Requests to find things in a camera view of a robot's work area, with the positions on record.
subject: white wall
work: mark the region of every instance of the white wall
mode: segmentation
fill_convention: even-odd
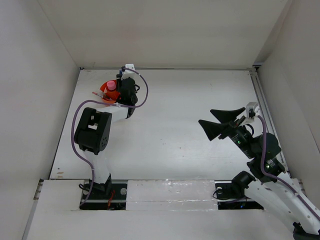
[[[0,235],[20,240],[79,71],[36,0],[0,1]]]
[[[295,0],[258,73],[285,159],[320,207],[320,1]]]
[[[76,64],[251,67],[287,0],[39,0]]]

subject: wall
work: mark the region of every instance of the wall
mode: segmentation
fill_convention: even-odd
[[[294,177],[320,207],[320,1],[295,0],[258,74]]]
[[[79,73],[36,0],[0,1],[0,233],[20,240]]]
[[[39,0],[76,64],[252,66],[287,0]]]

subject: white floor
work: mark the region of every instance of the white floor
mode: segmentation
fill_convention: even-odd
[[[44,181],[27,240],[292,239],[292,233],[278,219],[263,210],[189,211],[180,208],[172,211],[159,210],[159,205],[148,205],[148,210],[79,210],[81,190],[78,184],[82,182]],[[203,192],[203,189],[208,189],[208,184],[205,182],[203,187],[198,184],[196,187]],[[168,191],[164,194],[167,197],[171,194]]]
[[[71,122],[78,105],[115,78],[117,70],[82,70],[54,160],[51,179],[88,179],[89,166],[71,148]],[[199,119],[217,121],[211,109],[235,110],[256,102],[246,70],[141,70],[149,85],[146,104],[111,126],[104,154],[113,179],[232,179],[247,170],[247,157],[230,139],[210,142]],[[145,97],[141,86],[139,102]],[[87,104],[85,107],[101,108]],[[254,124],[261,134],[260,122]]]

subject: pink lid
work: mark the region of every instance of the pink lid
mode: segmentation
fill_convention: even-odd
[[[107,81],[106,82],[106,87],[109,91],[116,90],[116,83],[114,81]]]

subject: purple cable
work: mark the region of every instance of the purple cable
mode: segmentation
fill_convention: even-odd
[[[87,103],[95,103],[95,104],[101,104],[101,105],[108,105],[108,106],[116,106],[116,107],[126,107],[126,108],[132,108],[132,109],[136,109],[136,108],[140,108],[143,104],[145,104],[145,102],[147,101],[148,95],[149,95],[149,87],[148,84],[146,82],[146,80],[144,79],[143,76],[141,76],[141,74],[139,72],[137,72],[136,70],[130,69],[130,68],[123,68],[124,70],[128,70],[131,72],[134,72],[135,74],[139,75],[140,78],[142,78],[142,80],[144,81],[145,87],[146,87],[146,94],[145,94],[145,99],[143,100],[143,102],[138,105],[138,106],[129,106],[129,105],[124,105],[124,104],[112,104],[112,103],[106,103],[106,102],[99,102],[99,101],[95,101],[95,100],[86,100],[84,102],[82,102],[78,108],[75,110],[74,116],[73,116],[73,120],[72,120],[72,125],[71,125],[71,146],[72,146],[72,150],[74,151],[75,155],[78,156],[78,158],[80,158],[81,160],[85,161],[91,168],[91,173],[92,173],[92,181],[90,184],[90,189],[88,194],[86,195],[84,201],[80,204],[80,206],[82,206],[83,204],[86,203],[86,201],[88,200],[91,192],[92,192],[92,188],[94,186],[94,180],[95,180],[95,168],[92,165],[91,162],[89,162],[87,159],[85,159],[83,156],[81,156],[76,149],[75,146],[75,140],[74,140],[74,135],[75,135],[75,125],[76,125],[76,119],[77,119],[77,115],[80,111],[80,109],[82,108],[83,105],[87,104]]]
[[[266,151],[267,151],[267,125],[265,120],[262,116],[258,115],[258,118],[260,119],[263,127],[263,145],[262,145],[262,156],[261,156],[261,163],[260,168],[261,172],[272,179],[276,179],[280,182],[282,182],[285,186],[287,186],[294,194],[298,194],[298,192],[286,181],[281,179],[280,177],[274,176],[270,173],[267,173],[265,171],[265,158],[266,158]],[[309,206],[309,204],[298,194],[297,197],[300,199],[300,201],[306,206],[306,208],[320,221],[320,216]]]

